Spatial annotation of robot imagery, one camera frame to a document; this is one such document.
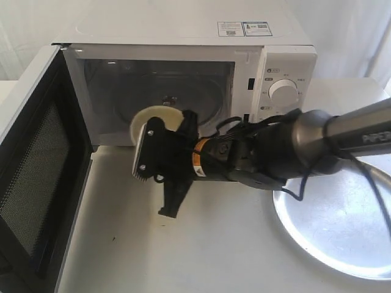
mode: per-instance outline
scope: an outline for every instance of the barcode sticker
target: barcode sticker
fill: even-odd
[[[244,37],[242,23],[240,22],[218,22],[217,28],[220,37]]]
[[[269,24],[265,21],[245,21],[243,22],[244,34],[246,37],[270,37]]]

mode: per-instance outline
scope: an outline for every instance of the white microwave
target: white microwave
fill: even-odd
[[[90,154],[131,146],[140,110],[193,110],[208,135],[301,107],[315,62],[283,1],[93,1],[0,107],[0,291],[53,291]]]

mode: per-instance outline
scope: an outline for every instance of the microwave door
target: microwave door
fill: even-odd
[[[0,292],[54,291],[91,152],[62,51],[43,47],[0,105]]]

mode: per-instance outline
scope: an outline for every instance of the round silver tray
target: round silver tray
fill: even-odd
[[[375,165],[389,169],[390,156]],[[391,211],[391,177],[367,165]],[[300,179],[287,188],[298,192]],[[302,202],[274,192],[274,206],[290,236],[307,253],[349,275],[391,280],[391,240],[367,180],[352,165],[329,176],[311,177]]]

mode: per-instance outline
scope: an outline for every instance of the white curtain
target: white curtain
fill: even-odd
[[[0,79],[18,79],[39,48],[91,1],[0,0]],[[315,77],[371,76],[386,85],[390,0],[286,1],[318,51]]]

